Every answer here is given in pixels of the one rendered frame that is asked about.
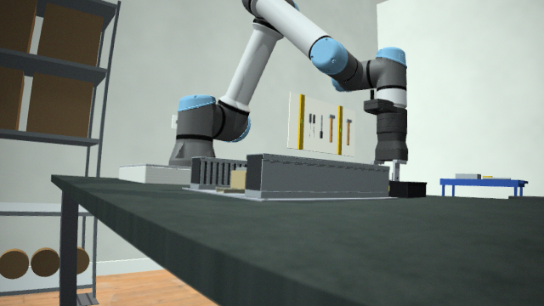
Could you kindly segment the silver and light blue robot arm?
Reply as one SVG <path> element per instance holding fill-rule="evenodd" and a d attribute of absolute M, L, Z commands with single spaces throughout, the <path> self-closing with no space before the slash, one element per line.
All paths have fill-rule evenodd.
<path fill-rule="evenodd" d="M 284 37 L 319 71 L 331 77 L 338 92 L 373 88 L 400 88 L 407 92 L 407 65 L 402 49 L 379 49 L 376 59 L 358 61 L 340 42 L 301 14 L 293 0 L 241 1 L 255 16 L 254 31 L 229 89 L 216 105 L 215 98 L 209 95 L 191 95 L 179 101 L 176 144 L 168 166 L 191 167 L 191 157 L 216 158 L 214 139 L 235 143 L 248 135 L 249 103 L 276 42 Z"/>

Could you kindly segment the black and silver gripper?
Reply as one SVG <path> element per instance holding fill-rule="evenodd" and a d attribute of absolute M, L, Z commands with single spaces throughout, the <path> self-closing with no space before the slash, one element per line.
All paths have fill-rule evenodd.
<path fill-rule="evenodd" d="M 392 102 L 393 101 L 393 102 Z M 407 92 L 399 88 L 371 90 L 371 100 L 364 101 L 364 111 L 377 116 L 377 147 L 371 164 L 393 162 L 392 181 L 400 181 L 400 164 L 407 164 Z"/>

